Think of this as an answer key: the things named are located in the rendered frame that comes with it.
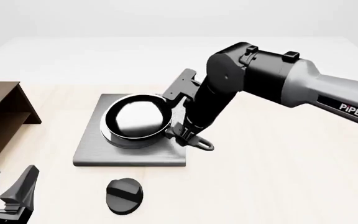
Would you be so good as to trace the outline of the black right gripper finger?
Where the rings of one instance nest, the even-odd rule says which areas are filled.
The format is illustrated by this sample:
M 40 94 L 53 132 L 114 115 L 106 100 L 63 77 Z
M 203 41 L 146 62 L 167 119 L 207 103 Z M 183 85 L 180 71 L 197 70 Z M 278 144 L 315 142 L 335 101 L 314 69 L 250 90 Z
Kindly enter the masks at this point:
M 168 139 L 180 137 L 182 129 L 183 125 L 181 123 L 176 123 L 174 126 L 169 126 L 165 130 L 165 137 Z
M 193 136 L 192 138 L 189 138 L 189 139 L 182 138 L 181 136 L 176 136 L 176 138 L 175 138 L 176 143 L 178 143 L 182 147 L 195 146 L 196 142 L 194 142 L 194 140 L 196 140 L 195 136 Z

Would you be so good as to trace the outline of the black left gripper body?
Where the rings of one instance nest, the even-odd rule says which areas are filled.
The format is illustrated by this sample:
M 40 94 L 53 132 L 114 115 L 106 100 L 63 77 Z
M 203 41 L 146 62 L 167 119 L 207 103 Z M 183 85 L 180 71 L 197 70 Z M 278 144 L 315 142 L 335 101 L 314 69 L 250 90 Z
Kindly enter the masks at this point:
M 0 224 L 27 224 L 33 211 L 21 205 L 7 205 L 0 209 Z

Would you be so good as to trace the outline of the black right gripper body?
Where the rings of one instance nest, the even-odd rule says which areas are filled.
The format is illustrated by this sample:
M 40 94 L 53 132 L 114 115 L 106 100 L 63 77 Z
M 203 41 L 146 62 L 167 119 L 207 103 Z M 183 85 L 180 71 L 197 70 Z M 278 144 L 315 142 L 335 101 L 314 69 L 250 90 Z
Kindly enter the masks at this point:
M 185 118 L 180 128 L 180 137 L 182 139 L 191 139 L 196 136 L 198 133 L 202 132 L 204 127 L 197 126 L 195 123 L 190 121 L 189 118 Z

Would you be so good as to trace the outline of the black frying pan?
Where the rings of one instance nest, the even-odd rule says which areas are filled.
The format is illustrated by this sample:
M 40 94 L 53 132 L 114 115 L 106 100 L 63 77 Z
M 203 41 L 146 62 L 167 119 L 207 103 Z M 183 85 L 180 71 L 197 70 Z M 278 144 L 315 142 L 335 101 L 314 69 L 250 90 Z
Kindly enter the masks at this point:
M 111 105 L 105 122 L 114 136 L 141 141 L 156 136 L 165 137 L 165 130 L 176 124 L 173 118 L 173 109 L 166 98 L 153 94 L 131 94 Z M 214 150 L 210 141 L 197 135 L 195 137 L 196 145 L 191 147 L 203 151 Z

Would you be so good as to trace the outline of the flat stove plate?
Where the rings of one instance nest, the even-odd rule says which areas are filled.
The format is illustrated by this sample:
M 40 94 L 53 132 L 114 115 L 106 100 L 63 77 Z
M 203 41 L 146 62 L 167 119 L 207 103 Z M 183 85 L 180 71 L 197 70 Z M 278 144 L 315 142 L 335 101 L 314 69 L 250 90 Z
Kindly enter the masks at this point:
M 73 156 L 73 165 L 102 167 L 185 167 L 186 148 L 164 136 L 130 141 L 111 134 L 106 113 L 127 94 L 102 94 Z

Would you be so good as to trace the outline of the dark brown wooden cabinet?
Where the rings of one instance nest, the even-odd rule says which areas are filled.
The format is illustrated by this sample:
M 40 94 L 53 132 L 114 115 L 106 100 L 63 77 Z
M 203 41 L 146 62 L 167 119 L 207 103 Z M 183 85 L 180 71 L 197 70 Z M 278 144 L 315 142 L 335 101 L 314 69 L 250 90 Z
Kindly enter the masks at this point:
M 23 124 L 41 123 L 20 82 L 0 82 L 0 153 Z

